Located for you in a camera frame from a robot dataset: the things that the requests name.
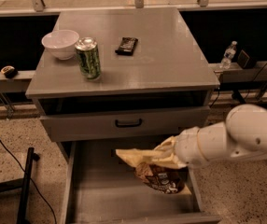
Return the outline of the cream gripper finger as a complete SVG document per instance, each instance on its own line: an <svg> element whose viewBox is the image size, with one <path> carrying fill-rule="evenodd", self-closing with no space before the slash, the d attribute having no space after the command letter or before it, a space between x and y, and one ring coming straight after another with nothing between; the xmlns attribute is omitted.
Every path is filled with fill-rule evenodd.
<svg viewBox="0 0 267 224"><path fill-rule="evenodd" d="M153 157L154 161L164 161L164 162L177 162L178 157L175 152L176 137L171 136L165 139L162 143L154 148L158 151L158 154Z"/></svg>

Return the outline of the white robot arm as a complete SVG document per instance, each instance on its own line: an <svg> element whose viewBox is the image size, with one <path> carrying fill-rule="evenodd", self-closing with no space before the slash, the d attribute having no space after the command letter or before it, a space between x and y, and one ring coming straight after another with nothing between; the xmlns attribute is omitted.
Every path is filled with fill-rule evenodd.
<svg viewBox="0 0 267 224"><path fill-rule="evenodd" d="M164 140L152 158L169 168L198 168L212 161L267 159L267 109L238 105L220 123L193 127Z"/></svg>

